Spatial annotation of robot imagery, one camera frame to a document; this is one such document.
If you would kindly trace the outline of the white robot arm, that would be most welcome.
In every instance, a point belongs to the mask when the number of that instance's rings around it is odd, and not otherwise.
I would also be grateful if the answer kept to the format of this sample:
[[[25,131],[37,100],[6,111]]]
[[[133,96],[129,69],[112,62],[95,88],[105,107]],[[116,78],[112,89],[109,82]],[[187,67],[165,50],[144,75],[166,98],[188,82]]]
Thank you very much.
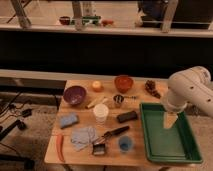
[[[167,82],[168,91],[161,98],[165,109],[163,127],[170,129],[188,102],[213,117],[213,90],[208,87],[210,82],[211,74],[202,66],[172,74]]]

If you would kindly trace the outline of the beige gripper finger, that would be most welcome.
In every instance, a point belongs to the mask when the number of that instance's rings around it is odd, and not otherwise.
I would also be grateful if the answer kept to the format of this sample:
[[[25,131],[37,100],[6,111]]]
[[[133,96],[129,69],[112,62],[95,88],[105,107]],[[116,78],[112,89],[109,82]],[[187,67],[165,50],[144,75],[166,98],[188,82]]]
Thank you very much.
[[[164,121],[163,121],[164,128],[170,129],[177,119],[178,119],[178,115],[176,113],[165,112]]]

